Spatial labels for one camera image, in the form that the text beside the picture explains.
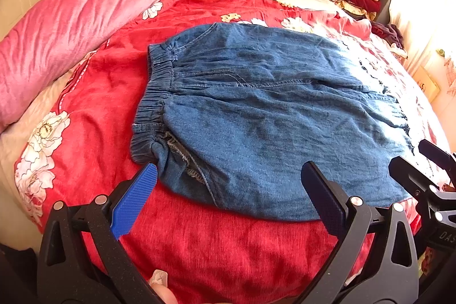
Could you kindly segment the left hand red nails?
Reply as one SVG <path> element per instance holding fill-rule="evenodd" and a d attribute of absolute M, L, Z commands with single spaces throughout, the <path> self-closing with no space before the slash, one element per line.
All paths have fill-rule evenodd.
<path fill-rule="evenodd" d="M 168 274 L 167 272 L 155 269 L 152 277 L 148 281 L 149 286 L 158 294 L 158 297 L 163 300 L 165 304 L 178 304 L 178 300 L 172 291 L 168 288 Z"/>

